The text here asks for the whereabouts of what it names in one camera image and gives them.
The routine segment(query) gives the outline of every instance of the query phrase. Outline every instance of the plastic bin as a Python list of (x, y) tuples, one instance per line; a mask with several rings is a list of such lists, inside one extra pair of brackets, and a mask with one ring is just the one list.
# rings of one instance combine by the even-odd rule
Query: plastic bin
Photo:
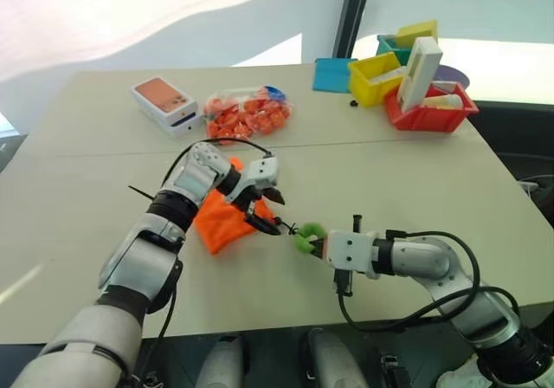
[(348, 64), (348, 68), (351, 71), (348, 88), (363, 107), (382, 104), (385, 94), (398, 87), (403, 78), (398, 75), (386, 81), (370, 83), (371, 78), (400, 68), (400, 63), (394, 53), (386, 53), (362, 61), (352, 61)]
[(377, 40), (379, 46), (377, 47), (376, 55), (383, 55), (385, 53), (392, 52), (396, 55), (396, 58), (400, 62), (401, 66), (408, 64), (409, 54), (412, 53), (411, 48), (397, 48), (394, 41), (394, 36), (391, 35), (379, 35)]
[[(451, 133), (470, 114), (478, 113), (479, 108), (467, 96), (460, 83), (456, 83), (452, 94), (458, 94), (463, 103), (462, 109), (445, 109), (436, 107), (417, 106), (403, 113), (398, 106), (396, 93), (398, 87), (385, 95), (384, 104), (389, 115), (390, 122), (398, 130), (413, 131), (438, 131)], [(445, 93), (431, 85), (426, 96), (439, 96)]]

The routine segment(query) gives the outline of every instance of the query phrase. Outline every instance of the purple object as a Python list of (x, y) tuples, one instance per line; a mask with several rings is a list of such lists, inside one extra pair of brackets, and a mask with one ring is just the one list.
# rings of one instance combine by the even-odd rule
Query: purple object
[(449, 66), (439, 65), (436, 69), (435, 81), (454, 81), (459, 82), (464, 89), (469, 87), (469, 78), (460, 70)]

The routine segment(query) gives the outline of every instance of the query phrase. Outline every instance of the plastic bag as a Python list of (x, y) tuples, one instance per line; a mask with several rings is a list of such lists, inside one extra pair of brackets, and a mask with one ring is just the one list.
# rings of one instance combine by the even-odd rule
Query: plastic bag
[(291, 115), (291, 104), (276, 87), (225, 89), (204, 105), (206, 131), (211, 139), (249, 139), (281, 129)]

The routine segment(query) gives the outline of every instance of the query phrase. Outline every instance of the orange cloth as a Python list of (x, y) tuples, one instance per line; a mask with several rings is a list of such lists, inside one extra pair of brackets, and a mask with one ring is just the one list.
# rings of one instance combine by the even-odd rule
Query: orange cloth
[[(232, 158), (236, 170), (242, 169), (241, 160)], [(263, 200), (256, 201), (254, 212), (259, 217), (273, 219), (273, 212)], [(208, 251), (215, 255), (225, 245), (235, 239), (251, 234), (256, 229), (244, 222), (244, 213), (225, 202), (223, 195), (216, 190), (209, 193), (202, 208), (195, 217), (194, 224)]]

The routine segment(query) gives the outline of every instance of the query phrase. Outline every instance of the green object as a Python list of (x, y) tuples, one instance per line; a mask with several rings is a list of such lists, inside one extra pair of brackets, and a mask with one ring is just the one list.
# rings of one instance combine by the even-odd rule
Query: green object
[(397, 48), (394, 36), (378, 35), (377, 40), (379, 41), (379, 46), (377, 47), (376, 55), (392, 52), (395, 54), (401, 66), (408, 64), (409, 54), (412, 53), (411, 48)]
[(294, 245), (302, 254), (310, 254), (315, 247), (310, 244), (310, 237), (327, 238), (327, 232), (319, 223), (304, 223), (294, 236)]

